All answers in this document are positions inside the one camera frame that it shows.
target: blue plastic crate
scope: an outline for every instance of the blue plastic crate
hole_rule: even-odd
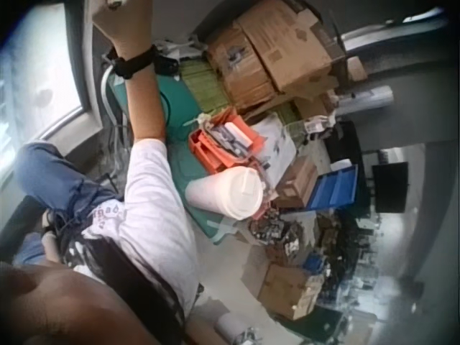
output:
[[[357,178],[357,165],[320,176],[305,210],[319,211],[353,203],[357,191]]]

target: white paper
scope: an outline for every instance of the white paper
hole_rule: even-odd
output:
[[[294,142],[283,130],[283,125],[276,113],[269,115],[251,128],[266,138],[264,147],[256,158],[262,165],[266,162],[270,164],[266,170],[267,178],[270,186],[275,188],[295,158]]]

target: white plastic cup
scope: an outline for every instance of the white plastic cup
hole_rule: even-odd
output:
[[[214,329],[221,334],[228,344],[234,344],[236,338],[243,334],[251,326],[240,319],[233,313],[227,313],[221,316],[218,320]]]
[[[185,198],[192,206],[241,221],[259,210],[263,193],[255,169],[233,167],[191,181],[185,189]]]

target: cable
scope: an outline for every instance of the cable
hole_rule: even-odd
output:
[[[109,119],[111,123],[116,127],[118,126],[118,121],[116,120],[116,117],[112,111],[112,108],[110,107],[109,99],[107,98],[107,83],[109,81],[109,76],[114,70],[113,65],[110,65],[107,67],[106,71],[103,73],[102,80],[101,80],[101,98],[102,98],[102,104],[104,108],[106,109],[106,113],[109,116]],[[109,174],[111,178],[114,178],[118,171],[121,169],[121,165],[118,161],[118,141],[119,141],[119,133],[118,131],[115,131],[114,134],[114,169],[112,172]]]

